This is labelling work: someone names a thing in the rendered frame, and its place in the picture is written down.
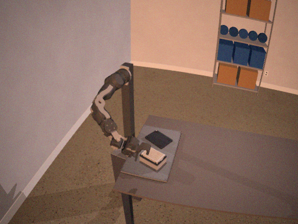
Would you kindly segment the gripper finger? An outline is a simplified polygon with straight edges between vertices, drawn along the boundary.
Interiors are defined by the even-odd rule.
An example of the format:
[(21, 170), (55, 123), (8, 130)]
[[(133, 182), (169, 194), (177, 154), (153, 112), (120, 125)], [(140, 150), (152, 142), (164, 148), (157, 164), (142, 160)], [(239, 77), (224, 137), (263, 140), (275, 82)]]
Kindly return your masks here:
[(139, 155), (139, 153), (133, 153), (132, 155), (130, 155), (130, 156), (127, 156), (127, 157), (134, 157), (135, 158), (135, 161), (137, 161), (137, 158), (138, 158), (138, 155)]
[(150, 144), (143, 142), (139, 147), (132, 146), (132, 148), (131, 149), (128, 149), (128, 150), (130, 150), (130, 151), (132, 151), (134, 153), (139, 153), (139, 152), (141, 152), (141, 150), (146, 150), (147, 151), (146, 152), (146, 155), (149, 155), (150, 148), (151, 148), (151, 145)]

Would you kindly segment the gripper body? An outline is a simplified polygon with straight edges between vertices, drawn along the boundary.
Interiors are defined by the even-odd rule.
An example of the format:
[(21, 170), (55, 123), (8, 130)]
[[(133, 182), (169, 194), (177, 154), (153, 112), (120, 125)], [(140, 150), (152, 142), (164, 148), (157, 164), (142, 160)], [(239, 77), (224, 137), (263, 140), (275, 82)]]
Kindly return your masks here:
[(133, 152), (130, 151), (130, 150), (128, 150), (128, 149), (131, 149), (132, 146), (139, 147), (139, 142), (140, 141), (136, 137), (134, 137), (134, 136), (125, 136), (124, 137), (124, 140), (125, 141), (123, 143), (123, 146), (122, 146), (122, 149), (121, 149), (122, 150), (121, 153), (124, 154), (124, 155), (126, 155), (126, 156), (130, 156), (130, 155), (133, 154)]

